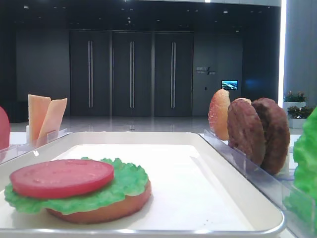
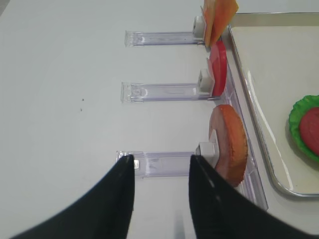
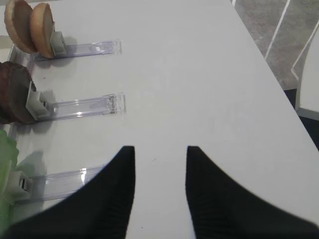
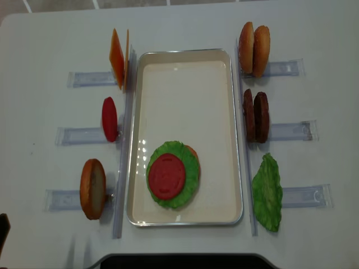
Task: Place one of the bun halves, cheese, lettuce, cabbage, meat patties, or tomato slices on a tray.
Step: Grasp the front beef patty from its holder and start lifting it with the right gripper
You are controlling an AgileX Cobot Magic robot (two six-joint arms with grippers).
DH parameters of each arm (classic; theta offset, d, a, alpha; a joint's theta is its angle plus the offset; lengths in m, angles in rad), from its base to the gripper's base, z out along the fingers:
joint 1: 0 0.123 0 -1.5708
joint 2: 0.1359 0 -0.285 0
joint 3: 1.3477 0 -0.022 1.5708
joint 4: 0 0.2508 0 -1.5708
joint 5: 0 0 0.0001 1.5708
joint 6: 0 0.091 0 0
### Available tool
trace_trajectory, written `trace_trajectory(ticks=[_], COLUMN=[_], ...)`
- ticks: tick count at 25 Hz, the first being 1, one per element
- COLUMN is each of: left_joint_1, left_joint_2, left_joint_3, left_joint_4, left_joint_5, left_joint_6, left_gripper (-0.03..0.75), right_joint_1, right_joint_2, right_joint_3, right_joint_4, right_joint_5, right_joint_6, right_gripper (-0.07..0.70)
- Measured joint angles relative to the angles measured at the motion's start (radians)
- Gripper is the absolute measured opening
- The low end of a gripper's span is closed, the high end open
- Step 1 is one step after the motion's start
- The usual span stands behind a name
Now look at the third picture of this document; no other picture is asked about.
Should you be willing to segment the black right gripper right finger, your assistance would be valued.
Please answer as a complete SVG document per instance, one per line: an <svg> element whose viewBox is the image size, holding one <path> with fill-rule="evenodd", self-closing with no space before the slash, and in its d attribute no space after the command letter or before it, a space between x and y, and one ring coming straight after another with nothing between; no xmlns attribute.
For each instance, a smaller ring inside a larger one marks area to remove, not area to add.
<svg viewBox="0 0 319 239"><path fill-rule="evenodd" d="M197 239L317 239L319 228L251 193L198 146L186 154L185 190Z"/></svg>

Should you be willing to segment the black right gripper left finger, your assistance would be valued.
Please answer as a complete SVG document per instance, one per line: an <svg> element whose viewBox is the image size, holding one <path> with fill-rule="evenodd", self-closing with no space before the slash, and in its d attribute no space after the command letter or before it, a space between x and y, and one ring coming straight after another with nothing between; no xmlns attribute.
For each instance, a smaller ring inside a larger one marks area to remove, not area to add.
<svg viewBox="0 0 319 239"><path fill-rule="evenodd" d="M4 239L124 239L136 184L135 148L123 146L86 185L9 226Z"/></svg>

